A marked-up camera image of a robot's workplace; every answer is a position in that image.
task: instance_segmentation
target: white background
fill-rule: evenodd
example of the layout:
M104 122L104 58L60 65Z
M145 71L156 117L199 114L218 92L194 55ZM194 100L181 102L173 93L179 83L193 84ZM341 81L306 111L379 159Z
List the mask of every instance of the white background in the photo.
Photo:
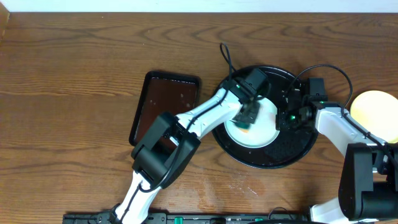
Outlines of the white background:
M398 0L0 0L10 12L398 12Z

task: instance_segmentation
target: yellow plate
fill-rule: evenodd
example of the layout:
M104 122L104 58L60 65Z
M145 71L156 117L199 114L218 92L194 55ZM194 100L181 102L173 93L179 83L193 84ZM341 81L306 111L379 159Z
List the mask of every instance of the yellow plate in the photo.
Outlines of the yellow plate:
M383 91L360 94L351 105L351 116L375 136L398 142L398 100Z

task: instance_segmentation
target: white disc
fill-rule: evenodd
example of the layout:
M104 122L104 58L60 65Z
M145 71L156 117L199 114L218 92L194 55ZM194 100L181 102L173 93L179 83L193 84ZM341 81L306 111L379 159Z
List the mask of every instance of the white disc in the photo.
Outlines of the white disc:
M275 128L276 106L267 98L259 100L259 103L257 119L248 129L239 128L232 121L224 123L231 139L244 147L264 147L274 141L279 134Z
M355 98L351 116L375 136L398 142L398 100L383 91L367 91Z

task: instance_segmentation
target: wooden table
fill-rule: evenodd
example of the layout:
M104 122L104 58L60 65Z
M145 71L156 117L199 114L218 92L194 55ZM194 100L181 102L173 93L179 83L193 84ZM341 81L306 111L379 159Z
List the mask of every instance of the wooden table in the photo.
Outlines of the wooden table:
M343 68L354 96L398 96L398 15L12 13L0 44L0 223L60 223L67 212L122 202L131 183L128 136L149 70L198 75L207 100L235 67L271 64L298 73ZM331 100L346 80L328 68ZM292 211L337 196L343 156L320 136L283 169L242 165L207 135L152 208L174 213Z

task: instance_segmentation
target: robotic arm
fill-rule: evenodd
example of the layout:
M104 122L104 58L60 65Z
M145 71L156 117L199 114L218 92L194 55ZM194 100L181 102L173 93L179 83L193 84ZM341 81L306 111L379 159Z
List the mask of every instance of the robotic arm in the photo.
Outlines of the robotic arm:
M255 99L267 84L267 75L254 69L245 79L225 82L210 100L189 112L176 117L169 113L160 115L131 154L134 158L132 185L123 203L112 210L111 221L143 222L156 194L183 172L204 135L231 119L245 123L255 121L259 109ZM288 107L280 108L276 117L277 129L318 131L346 157L339 198L313 206L312 221L349 223L348 218L397 218L398 173L369 136L344 119L341 106L327 101L323 80L308 79L301 90L294 90L286 100ZM169 138L177 149L170 152L159 142L161 138ZM398 147L373 138L398 155ZM389 180L386 184L373 185L373 172L387 174Z

